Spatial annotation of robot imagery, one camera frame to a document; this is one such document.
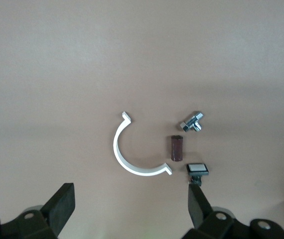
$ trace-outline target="metal bolt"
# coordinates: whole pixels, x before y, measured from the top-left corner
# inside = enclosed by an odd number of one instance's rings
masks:
[[[264,222],[264,221],[259,221],[257,224],[262,229],[269,230],[271,228],[271,226],[267,222]]]
[[[226,216],[224,213],[217,213],[217,214],[216,214],[216,217],[217,217],[219,220],[226,220],[226,219],[227,219],[227,216]]]
[[[202,126],[199,124],[199,120],[203,118],[203,113],[200,111],[197,111],[194,113],[194,115],[189,118],[187,121],[184,121],[180,124],[181,128],[187,132],[190,129],[194,129],[195,131],[200,131],[202,129]]]
[[[33,213],[28,213],[28,214],[24,215],[24,218],[25,218],[25,219],[30,219],[30,218],[32,218],[33,216],[34,216]]]

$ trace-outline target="tan background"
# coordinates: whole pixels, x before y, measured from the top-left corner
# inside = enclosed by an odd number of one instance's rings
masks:
[[[179,121],[205,114],[201,132]],[[167,162],[169,176],[130,174]],[[184,136],[184,160],[168,136]],[[74,182],[61,239],[178,239],[185,164],[213,206],[284,228],[284,1],[0,1],[0,218]]]

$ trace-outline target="white plastic pipe clip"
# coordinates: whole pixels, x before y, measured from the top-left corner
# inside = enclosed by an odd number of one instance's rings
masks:
[[[119,164],[121,164],[121,166],[124,167],[130,173],[140,175],[140,176],[154,176],[154,175],[157,175],[163,172],[167,172],[169,175],[171,175],[172,170],[166,163],[156,168],[138,168],[138,167],[133,166],[132,164],[130,164],[123,158],[119,150],[118,139],[119,139],[120,133],[129,124],[131,124],[131,118],[128,116],[126,112],[122,113],[122,117],[124,118],[124,121],[118,127],[116,135],[114,136],[114,140],[113,140],[113,151],[114,151],[114,155],[116,156]]]

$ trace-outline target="brown cylinder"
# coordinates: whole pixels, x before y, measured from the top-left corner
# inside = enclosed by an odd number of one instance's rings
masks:
[[[171,159],[172,161],[183,160],[183,137],[180,135],[171,136]]]

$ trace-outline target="metal fitting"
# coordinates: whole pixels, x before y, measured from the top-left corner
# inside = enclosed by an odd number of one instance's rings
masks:
[[[191,181],[188,184],[202,185],[202,176],[208,175],[209,171],[205,163],[189,163],[186,165],[187,173],[191,176]]]
[[[189,118],[188,120],[182,122],[180,124],[181,128],[185,131],[188,132],[190,129],[194,129],[195,131],[200,131],[202,129],[202,126],[199,124],[199,120],[203,118],[203,113],[200,111],[196,111],[194,115]]]

